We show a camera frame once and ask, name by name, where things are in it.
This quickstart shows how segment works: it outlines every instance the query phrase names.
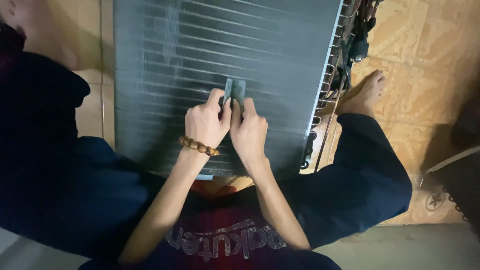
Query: black pants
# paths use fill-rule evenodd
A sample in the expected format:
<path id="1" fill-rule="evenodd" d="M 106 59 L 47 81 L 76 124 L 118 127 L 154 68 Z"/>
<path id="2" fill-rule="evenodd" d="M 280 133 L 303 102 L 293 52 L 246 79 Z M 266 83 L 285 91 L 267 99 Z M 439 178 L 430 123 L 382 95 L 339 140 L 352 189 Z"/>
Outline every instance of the black pants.
<path id="1" fill-rule="evenodd" d="M 0 226 L 42 244 L 112 259 L 165 179 L 141 171 L 101 138 L 77 138 L 75 107 L 88 84 L 39 55 L 0 54 Z M 279 186 L 313 248 L 408 209 L 412 186 L 377 121 L 342 114 L 334 163 Z M 182 214 L 258 207 L 255 187 Z"/>

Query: man's right hand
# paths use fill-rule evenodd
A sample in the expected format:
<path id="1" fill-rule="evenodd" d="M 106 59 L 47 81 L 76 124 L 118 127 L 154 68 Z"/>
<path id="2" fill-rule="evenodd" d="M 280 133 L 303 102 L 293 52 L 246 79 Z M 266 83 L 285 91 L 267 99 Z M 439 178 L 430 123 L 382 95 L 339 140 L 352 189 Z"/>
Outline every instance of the man's right hand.
<path id="1" fill-rule="evenodd" d="M 247 170 L 251 166 L 266 161 L 264 153 L 268 123 L 265 117 L 258 116 L 252 98 L 246 98 L 242 113 L 238 101 L 233 100 L 230 136 L 243 165 Z"/>

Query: man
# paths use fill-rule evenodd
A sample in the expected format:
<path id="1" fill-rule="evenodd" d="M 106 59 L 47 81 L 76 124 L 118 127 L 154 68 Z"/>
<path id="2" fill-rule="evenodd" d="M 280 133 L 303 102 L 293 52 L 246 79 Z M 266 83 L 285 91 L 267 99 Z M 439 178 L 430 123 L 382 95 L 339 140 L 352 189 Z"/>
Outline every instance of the man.
<path id="1" fill-rule="evenodd" d="M 194 268 L 201 268 L 200 258 L 205 263 L 201 266 L 211 269 L 209 263 L 221 262 L 224 267 L 235 255 L 257 266 L 272 266 L 260 258 L 276 258 L 266 261 L 277 263 L 285 262 L 283 258 L 290 263 L 320 260 L 335 269 L 328 258 L 311 258 L 293 250 L 302 252 L 363 232 L 408 209 L 410 180 L 372 111 L 385 85 L 381 71 L 374 72 L 363 90 L 340 106 L 337 121 L 342 134 L 334 163 L 292 181 L 274 181 L 262 156 L 267 124 L 256 115 L 253 101 L 246 101 L 250 109 L 242 123 L 231 101 L 232 117 L 224 112 L 222 121 L 212 125 L 222 126 L 218 134 L 230 129 L 255 186 L 209 202 L 189 191 L 191 176 L 205 156 L 192 158 L 192 151 L 183 150 L 180 171 L 185 168 L 182 157 L 195 166 L 188 175 L 172 171 L 166 180 L 116 155 L 101 138 L 77 138 L 75 108 L 89 94 L 89 87 L 71 72 L 78 67 L 78 59 L 63 41 L 47 3 L 0 0 L 0 14 L 6 25 L 24 36 L 23 50 L 0 48 L 2 228 L 106 261 L 162 261 L 162 256 L 170 254 L 179 263 L 191 259 Z M 211 120 L 221 95 L 221 90 L 213 90 L 212 100 L 187 114 L 186 135 L 211 147 L 219 143 L 191 133 L 189 124 L 195 126 L 204 117 Z M 166 204 L 171 194 L 180 200 Z M 231 233 L 222 233 L 227 228 L 233 228 Z M 183 234 L 184 229 L 192 232 Z M 220 240 L 223 253 L 218 250 Z M 264 251 L 269 247 L 284 253 Z M 163 255 L 155 252 L 158 248 Z M 254 251 L 262 255 L 252 257 Z M 236 260 L 235 265 L 243 266 Z"/>

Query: tiled floor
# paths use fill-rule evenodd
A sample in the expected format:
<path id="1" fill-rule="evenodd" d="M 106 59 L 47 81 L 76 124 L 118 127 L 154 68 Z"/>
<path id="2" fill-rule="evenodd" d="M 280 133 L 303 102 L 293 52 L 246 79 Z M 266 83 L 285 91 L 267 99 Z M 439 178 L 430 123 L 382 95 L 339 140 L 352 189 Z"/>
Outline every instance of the tiled floor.
<path id="1" fill-rule="evenodd" d="M 114 144 L 113 0 L 50 0 L 65 34 L 78 49 L 92 94 L 78 109 L 81 135 Z M 461 214 L 440 187 L 425 189 L 421 172 L 455 153 L 450 125 L 479 74 L 480 1 L 386 0 L 369 36 L 370 54 L 352 70 L 354 85 L 375 69 L 389 77 L 374 108 L 377 120 L 410 174 L 410 209 L 384 224 L 461 222 Z M 316 128 L 321 135 L 325 124 Z M 341 126 L 334 121 L 321 166 L 332 163 Z M 314 142 L 311 172 L 322 141 Z M 240 179 L 238 188 L 251 180 Z"/>

